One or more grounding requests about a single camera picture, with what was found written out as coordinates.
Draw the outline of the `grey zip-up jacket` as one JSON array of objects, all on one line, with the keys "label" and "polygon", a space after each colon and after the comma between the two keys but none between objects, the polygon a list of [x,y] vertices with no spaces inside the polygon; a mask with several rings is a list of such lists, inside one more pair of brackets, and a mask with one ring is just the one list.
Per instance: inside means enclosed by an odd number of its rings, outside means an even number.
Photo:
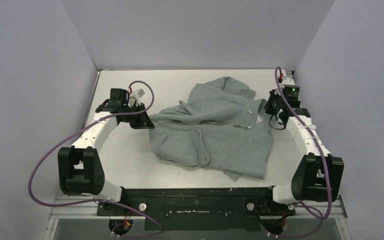
[{"label": "grey zip-up jacket", "polygon": [[160,160],[220,170],[234,180],[263,179],[274,142],[266,102],[232,77],[198,83],[187,101],[150,116],[152,151]]}]

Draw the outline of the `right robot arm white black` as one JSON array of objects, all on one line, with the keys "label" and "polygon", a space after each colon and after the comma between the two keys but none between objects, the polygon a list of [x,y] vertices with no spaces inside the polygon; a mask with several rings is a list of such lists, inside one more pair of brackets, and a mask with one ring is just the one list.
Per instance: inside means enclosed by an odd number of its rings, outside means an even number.
[{"label": "right robot arm white black", "polygon": [[322,144],[309,111],[300,106],[299,93],[299,86],[283,85],[269,92],[264,106],[281,129],[291,134],[301,157],[291,182],[273,187],[272,195],[263,199],[269,214],[277,213],[283,204],[298,201],[334,202],[339,193],[344,161]]}]

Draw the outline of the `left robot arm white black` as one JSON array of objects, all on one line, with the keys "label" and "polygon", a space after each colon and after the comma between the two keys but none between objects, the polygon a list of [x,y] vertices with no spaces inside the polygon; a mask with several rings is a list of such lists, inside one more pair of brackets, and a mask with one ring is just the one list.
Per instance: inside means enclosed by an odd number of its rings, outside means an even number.
[{"label": "left robot arm white black", "polygon": [[124,188],[106,180],[99,152],[110,133],[120,124],[132,129],[153,129],[141,97],[143,89],[133,92],[112,88],[110,97],[100,104],[93,115],[91,127],[70,147],[57,153],[59,184],[63,193],[86,195],[110,201],[110,209],[125,214],[130,202],[123,197]]}]

